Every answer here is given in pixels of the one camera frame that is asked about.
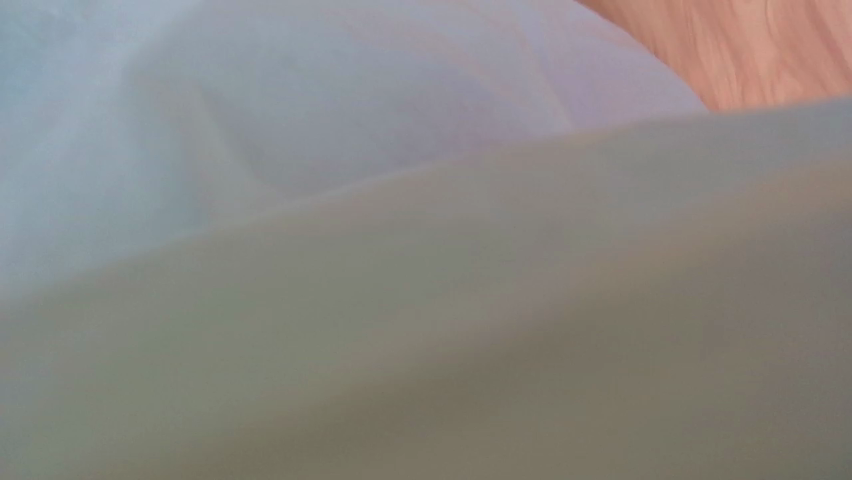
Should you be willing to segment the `light green plastic bag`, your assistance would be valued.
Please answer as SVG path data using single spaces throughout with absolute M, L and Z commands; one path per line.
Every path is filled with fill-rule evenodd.
M 5 1 L 5 479 L 847 479 L 851 103 L 574 1 Z

